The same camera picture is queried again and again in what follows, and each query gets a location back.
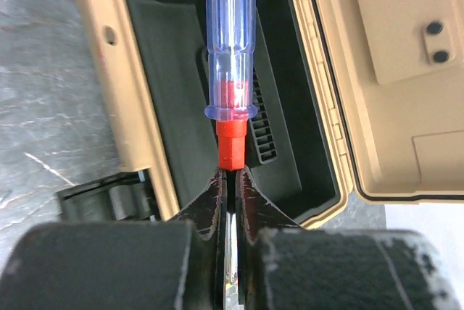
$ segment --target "translucent blue handle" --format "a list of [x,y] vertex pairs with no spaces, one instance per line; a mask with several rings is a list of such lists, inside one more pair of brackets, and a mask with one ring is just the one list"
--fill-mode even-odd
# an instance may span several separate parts
[[256,0],[206,0],[210,105],[220,121],[253,118],[253,51]]

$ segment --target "gray floor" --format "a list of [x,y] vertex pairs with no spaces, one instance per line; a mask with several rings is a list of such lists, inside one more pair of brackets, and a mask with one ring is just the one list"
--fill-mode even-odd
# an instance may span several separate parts
[[[0,0],[0,268],[54,192],[117,172],[117,152],[73,0]],[[351,195],[327,228],[385,228]]]

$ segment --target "dark green compartment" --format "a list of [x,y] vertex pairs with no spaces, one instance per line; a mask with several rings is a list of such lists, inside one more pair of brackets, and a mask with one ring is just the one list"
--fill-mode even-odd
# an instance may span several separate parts
[[[181,207],[217,166],[208,103],[205,0],[127,0]],[[247,165],[298,222],[338,203],[334,169],[291,0],[257,0],[254,102]]]

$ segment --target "tool case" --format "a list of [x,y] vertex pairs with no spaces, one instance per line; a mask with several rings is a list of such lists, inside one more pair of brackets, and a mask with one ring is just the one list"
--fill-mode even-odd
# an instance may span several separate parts
[[[217,166],[205,2],[77,2],[121,171],[143,171],[169,219]],[[310,228],[352,191],[382,204],[464,199],[464,0],[257,0],[257,19],[246,159],[280,209]]]

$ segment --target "black knob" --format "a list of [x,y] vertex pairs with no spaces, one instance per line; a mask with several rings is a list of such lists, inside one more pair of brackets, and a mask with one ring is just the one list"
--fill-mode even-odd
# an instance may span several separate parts
[[427,33],[429,35],[438,35],[443,30],[443,23],[442,22],[431,22],[427,25]]
[[450,53],[448,53],[448,51],[436,51],[433,58],[434,62],[441,64],[448,61],[450,58]]

